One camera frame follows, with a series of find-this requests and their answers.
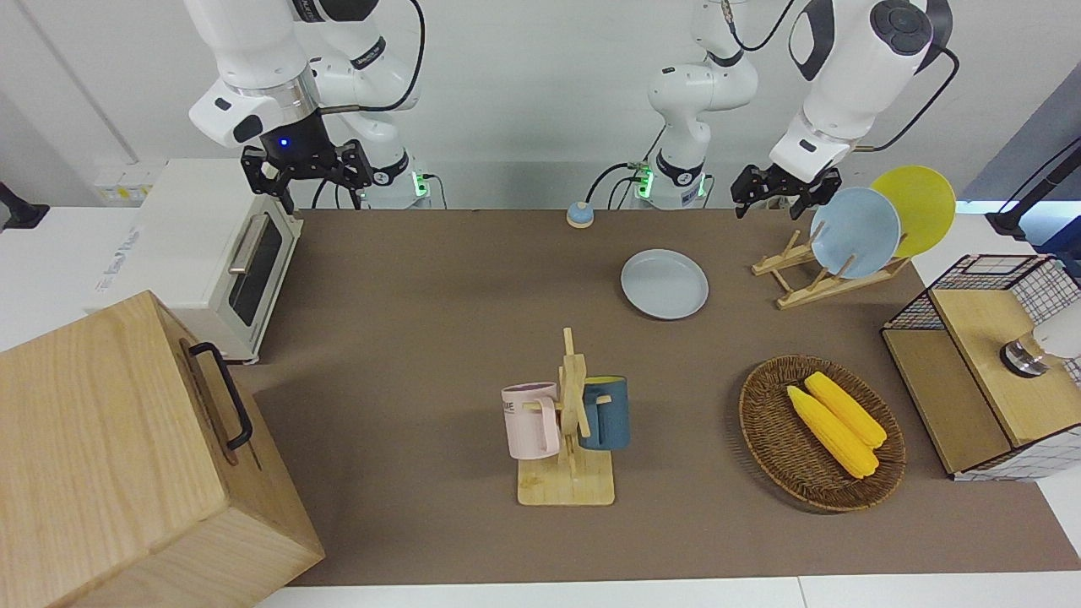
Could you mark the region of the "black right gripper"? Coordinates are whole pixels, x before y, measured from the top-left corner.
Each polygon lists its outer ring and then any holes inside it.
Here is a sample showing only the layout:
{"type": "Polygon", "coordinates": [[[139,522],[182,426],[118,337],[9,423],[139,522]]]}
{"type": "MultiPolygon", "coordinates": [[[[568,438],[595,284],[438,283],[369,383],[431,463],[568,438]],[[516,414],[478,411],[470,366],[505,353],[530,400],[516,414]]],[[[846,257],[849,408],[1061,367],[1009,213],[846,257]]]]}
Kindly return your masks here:
{"type": "Polygon", "coordinates": [[[373,185],[373,168],[358,138],[313,153],[296,145],[289,149],[246,146],[241,153],[241,168],[252,191],[272,193],[286,215],[295,214],[286,186],[295,180],[325,180],[346,188],[355,210],[363,209],[363,190],[373,185]]]}

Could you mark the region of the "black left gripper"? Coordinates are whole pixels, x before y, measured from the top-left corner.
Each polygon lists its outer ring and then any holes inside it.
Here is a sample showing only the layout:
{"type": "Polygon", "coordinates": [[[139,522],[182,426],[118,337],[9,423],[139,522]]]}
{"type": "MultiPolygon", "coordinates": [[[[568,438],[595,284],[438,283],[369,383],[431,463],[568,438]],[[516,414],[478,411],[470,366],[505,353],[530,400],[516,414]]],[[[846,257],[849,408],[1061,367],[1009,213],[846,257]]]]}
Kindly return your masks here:
{"type": "Polygon", "coordinates": [[[773,196],[795,196],[791,201],[791,219],[798,220],[808,208],[829,203],[841,185],[840,171],[835,168],[823,170],[818,176],[804,182],[776,163],[768,169],[745,166],[732,184],[732,200],[736,217],[745,219],[750,207],[759,201],[773,196]]]}

